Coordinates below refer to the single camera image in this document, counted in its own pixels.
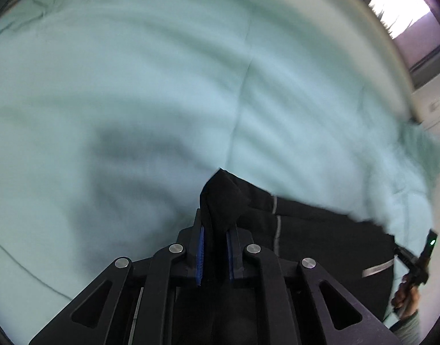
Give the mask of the person's right hand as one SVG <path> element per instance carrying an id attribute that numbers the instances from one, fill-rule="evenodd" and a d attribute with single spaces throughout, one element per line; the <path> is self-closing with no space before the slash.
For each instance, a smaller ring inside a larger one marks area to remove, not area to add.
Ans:
<path id="1" fill-rule="evenodd" d="M 394 297 L 391 299 L 394 313 L 401 321 L 413 316 L 419 308 L 419 288 L 412 284 L 411 280 L 412 275 L 404 275 Z"/>

